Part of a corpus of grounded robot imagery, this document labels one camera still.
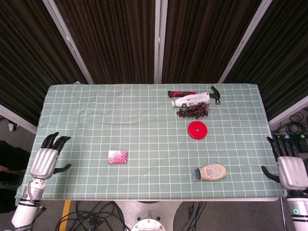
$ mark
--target white bottle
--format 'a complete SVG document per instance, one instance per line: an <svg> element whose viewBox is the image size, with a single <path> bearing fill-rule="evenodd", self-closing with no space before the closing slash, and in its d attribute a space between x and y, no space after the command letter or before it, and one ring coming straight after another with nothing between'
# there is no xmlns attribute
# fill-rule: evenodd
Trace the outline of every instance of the white bottle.
<svg viewBox="0 0 308 231"><path fill-rule="evenodd" d="M205 104L210 103L210 95L208 92L197 93L195 95L186 95L184 97L180 97L171 100L172 107L192 107L196 106L199 103L204 102Z"/></svg>

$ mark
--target red plastic disc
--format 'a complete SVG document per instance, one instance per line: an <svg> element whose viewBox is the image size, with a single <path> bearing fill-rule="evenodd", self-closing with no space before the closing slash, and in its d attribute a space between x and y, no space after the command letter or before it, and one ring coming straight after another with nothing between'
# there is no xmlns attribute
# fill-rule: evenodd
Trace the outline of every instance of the red plastic disc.
<svg viewBox="0 0 308 231"><path fill-rule="evenodd" d="M194 121L188 126L188 134L196 140L203 139L207 135L207 127L200 121Z"/></svg>

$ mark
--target person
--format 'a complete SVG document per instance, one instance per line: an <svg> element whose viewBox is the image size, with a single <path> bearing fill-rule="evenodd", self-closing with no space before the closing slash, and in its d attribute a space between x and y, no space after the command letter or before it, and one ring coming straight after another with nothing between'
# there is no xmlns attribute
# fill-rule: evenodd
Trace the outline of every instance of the person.
<svg viewBox="0 0 308 231"><path fill-rule="evenodd" d="M0 141L0 213L16 209L15 195L24 177L30 153Z"/></svg>

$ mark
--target blue bottle cap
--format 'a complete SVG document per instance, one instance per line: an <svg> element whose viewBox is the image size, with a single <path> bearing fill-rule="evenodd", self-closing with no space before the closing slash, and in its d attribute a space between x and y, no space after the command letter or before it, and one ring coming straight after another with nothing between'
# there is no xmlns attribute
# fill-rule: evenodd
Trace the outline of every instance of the blue bottle cap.
<svg viewBox="0 0 308 231"><path fill-rule="evenodd" d="M200 173L200 169L195 169L192 171L191 174L191 180L192 182L196 181L196 180L200 180L201 179L201 173Z"/></svg>

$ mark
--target metal stand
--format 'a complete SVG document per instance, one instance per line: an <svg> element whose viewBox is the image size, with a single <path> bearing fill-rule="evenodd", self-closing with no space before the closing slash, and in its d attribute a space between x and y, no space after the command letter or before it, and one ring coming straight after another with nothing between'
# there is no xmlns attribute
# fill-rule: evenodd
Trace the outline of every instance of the metal stand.
<svg viewBox="0 0 308 231"><path fill-rule="evenodd" d="M181 201L160 201L152 204L138 201L116 201L131 231L172 231L175 213Z"/></svg>

